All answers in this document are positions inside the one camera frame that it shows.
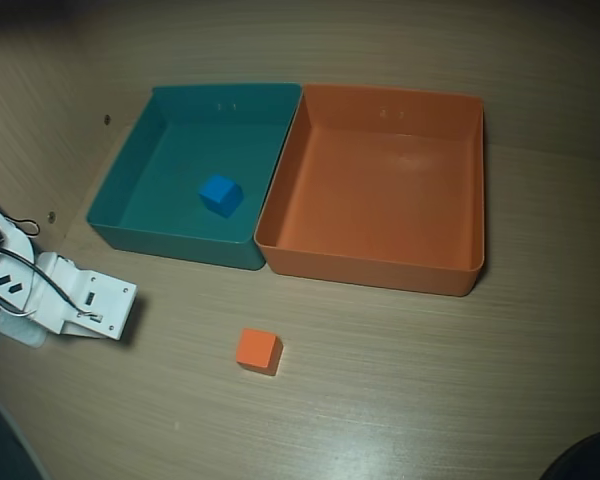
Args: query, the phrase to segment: wooden wall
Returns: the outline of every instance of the wooden wall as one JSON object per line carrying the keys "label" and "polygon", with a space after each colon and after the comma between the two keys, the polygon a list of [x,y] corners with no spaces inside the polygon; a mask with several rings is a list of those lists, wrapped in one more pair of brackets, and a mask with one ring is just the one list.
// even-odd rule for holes
{"label": "wooden wall", "polygon": [[164,84],[402,85],[483,97],[490,142],[600,158],[600,6],[113,0],[79,24],[94,64],[136,108]]}
{"label": "wooden wall", "polygon": [[[116,127],[104,125],[111,98],[67,19],[38,13],[18,20],[15,11],[0,11],[0,207],[37,220],[40,246],[53,249]],[[53,224],[47,222],[50,211],[56,213]]]}

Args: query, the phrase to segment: wooden panel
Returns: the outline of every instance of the wooden panel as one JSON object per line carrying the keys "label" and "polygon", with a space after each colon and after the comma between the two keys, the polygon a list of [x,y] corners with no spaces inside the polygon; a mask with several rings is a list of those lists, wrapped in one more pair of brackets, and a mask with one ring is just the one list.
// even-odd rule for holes
{"label": "wooden panel", "polygon": [[486,102],[490,142],[600,157],[595,7],[503,0],[100,3],[87,8],[81,36],[121,91],[315,81],[466,92]]}
{"label": "wooden panel", "polygon": [[[55,480],[538,478],[600,430],[600,162],[487,158],[465,298],[118,252],[78,216],[62,252],[139,285],[126,336],[0,339],[0,403]],[[235,364],[245,326],[276,377]]]}
{"label": "wooden panel", "polygon": [[0,19],[0,207],[37,220],[45,249],[60,245],[119,132],[111,102],[63,22]]}

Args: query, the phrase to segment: orange cube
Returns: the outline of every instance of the orange cube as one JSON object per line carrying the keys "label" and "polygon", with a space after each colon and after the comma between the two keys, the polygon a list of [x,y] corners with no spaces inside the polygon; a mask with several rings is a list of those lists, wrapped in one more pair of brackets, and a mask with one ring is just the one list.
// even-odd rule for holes
{"label": "orange cube", "polygon": [[236,362],[247,370],[275,375],[282,355],[282,342],[270,332],[245,328],[236,351]]}

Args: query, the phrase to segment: storage bin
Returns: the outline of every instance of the storage bin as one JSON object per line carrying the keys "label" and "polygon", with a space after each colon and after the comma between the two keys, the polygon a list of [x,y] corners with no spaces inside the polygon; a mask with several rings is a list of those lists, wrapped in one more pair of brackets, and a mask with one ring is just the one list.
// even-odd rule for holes
{"label": "storage bin", "polygon": [[[88,222],[120,250],[262,267],[253,234],[300,96],[295,84],[155,88]],[[199,196],[214,174],[244,194],[229,218]]]}
{"label": "storage bin", "polygon": [[467,294],[484,261],[482,101],[305,86],[256,242],[284,275]]}

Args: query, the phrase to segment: teal bin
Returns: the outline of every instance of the teal bin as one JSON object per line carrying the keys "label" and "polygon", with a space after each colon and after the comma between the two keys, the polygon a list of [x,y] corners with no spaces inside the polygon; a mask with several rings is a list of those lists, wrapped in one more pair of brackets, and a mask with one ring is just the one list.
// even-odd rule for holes
{"label": "teal bin", "polygon": [[[253,234],[300,96],[296,84],[155,88],[87,221],[119,250],[261,268]],[[213,175],[242,189],[228,218],[200,198]]]}

